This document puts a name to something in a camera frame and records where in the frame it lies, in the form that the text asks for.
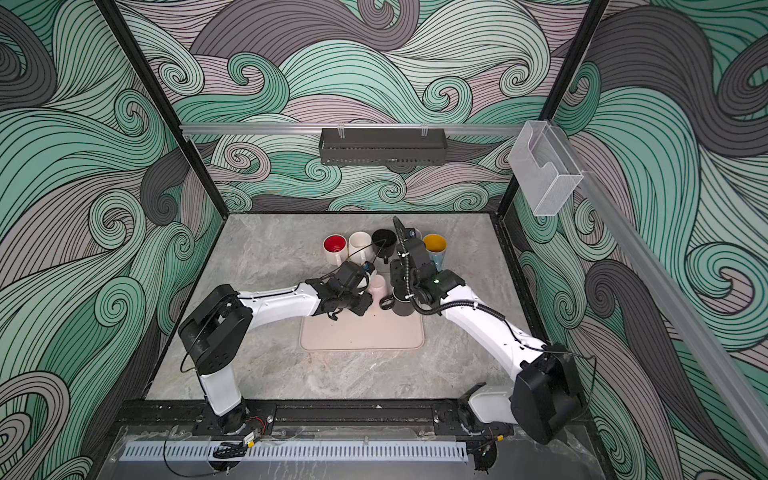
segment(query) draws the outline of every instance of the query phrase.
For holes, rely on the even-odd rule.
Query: beige tray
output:
[[[424,345],[424,326],[418,312],[399,316],[372,306],[357,316],[344,310],[338,321],[327,315],[305,316],[299,344],[310,352],[418,349]]]

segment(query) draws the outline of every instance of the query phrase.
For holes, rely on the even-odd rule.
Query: swirl patterned wall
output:
[[[93,0],[0,2],[0,476],[88,474],[220,224]]]
[[[118,4],[183,122],[520,124],[540,114],[588,0]],[[408,171],[324,166],[318,137],[197,141],[235,211],[495,211],[514,138],[454,137],[448,164]]]
[[[603,19],[555,120],[768,401],[768,3],[650,3]],[[589,199],[546,219],[514,203],[546,330],[600,358],[618,477],[768,478]]]

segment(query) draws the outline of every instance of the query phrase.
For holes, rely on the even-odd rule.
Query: transparent plastic holder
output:
[[[536,217],[553,217],[584,178],[565,132],[548,121],[527,121],[507,157]]]

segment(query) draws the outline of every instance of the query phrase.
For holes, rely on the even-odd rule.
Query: robotic arm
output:
[[[392,262],[392,288],[404,293],[400,298],[412,298],[420,313],[439,313],[462,327],[515,380],[514,388],[482,386],[471,391],[468,407],[474,423],[518,424],[532,438],[549,442],[584,405],[573,357],[509,325],[451,270],[438,272],[413,230],[397,219],[395,223],[400,259]],[[372,273],[370,262],[363,266],[344,262],[328,278],[305,280],[287,289],[238,293],[222,285],[184,320],[179,336],[225,431],[237,430],[245,416],[231,363],[245,334],[296,316],[326,314],[336,319],[343,309],[362,316],[372,302],[365,291]]]

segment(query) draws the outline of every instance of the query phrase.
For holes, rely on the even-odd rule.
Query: wave pattern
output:
[[[534,16],[553,5],[542,3]],[[644,3],[611,3],[555,120],[768,399],[768,9]],[[590,200],[577,190],[547,218],[521,194],[514,206],[550,338],[599,358],[590,409],[617,476],[768,477]]]
[[[622,0],[621,5],[638,2]],[[552,52],[575,36],[587,8],[587,2],[529,0],[118,3],[182,121],[265,121],[265,115],[280,115],[285,121],[334,124],[533,120],[562,66],[564,55]],[[245,58],[247,65],[233,66]],[[224,146],[205,158],[220,192],[239,211],[327,210],[347,201],[355,205],[344,206],[348,209],[493,210],[511,173],[503,162],[482,166],[505,179],[489,180],[481,168],[463,167],[460,180],[452,176],[457,167],[430,169],[429,194],[411,180],[403,198],[393,203],[390,194],[379,194],[376,168],[344,167],[338,171],[343,191],[318,189],[305,174],[317,158],[316,144],[312,153],[303,142],[297,147],[274,137],[238,140],[267,152],[266,161],[255,161],[241,148],[234,164],[226,162]],[[473,144],[492,149],[508,139],[452,139],[449,161],[477,164],[487,152]],[[283,143],[280,150],[265,149],[274,141]],[[247,157],[270,165],[265,178],[240,166]],[[221,168],[245,176],[228,176]],[[413,173],[394,170],[401,180],[397,187],[386,184],[387,191],[399,189]],[[361,171],[369,173],[367,184],[360,183],[366,176]],[[355,193],[344,190],[347,184],[356,185]],[[251,197],[246,200],[244,194]],[[327,201],[330,195],[333,200]],[[170,216],[170,198],[162,202],[158,208]]]
[[[209,93],[201,87],[210,65],[200,69],[161,33],[145,28],[137,38],[153,38],[146,45],[164,86]],[[246,67],[230,78],[261,89]],[[7,478],[88,476],[88,455],[123,400],[143,391],[219,230],[220,216],[137,85],[92,0],[0,8]]]

